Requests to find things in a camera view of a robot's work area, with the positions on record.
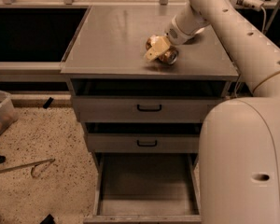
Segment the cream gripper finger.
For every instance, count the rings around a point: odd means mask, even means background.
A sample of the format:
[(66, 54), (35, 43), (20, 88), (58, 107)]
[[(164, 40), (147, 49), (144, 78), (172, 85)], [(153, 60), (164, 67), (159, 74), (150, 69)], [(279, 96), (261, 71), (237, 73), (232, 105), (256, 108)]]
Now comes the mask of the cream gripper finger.
[(148, 62), (152, 62), (161, 56), (161, 49), (157, 47), (151, 47), (145, 54), (145, 58)]

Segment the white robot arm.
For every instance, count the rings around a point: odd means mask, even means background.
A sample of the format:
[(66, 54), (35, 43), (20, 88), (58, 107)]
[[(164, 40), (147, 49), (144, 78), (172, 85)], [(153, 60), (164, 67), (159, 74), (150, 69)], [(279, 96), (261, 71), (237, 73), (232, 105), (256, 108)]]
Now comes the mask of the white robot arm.
[(234, 2), (189, 0), (146, 58), (159, 58), (206, 25), (214, 28), (252, 94), (217, 105), (203, 122), (202, 224), (280, 224), (280, 48)]

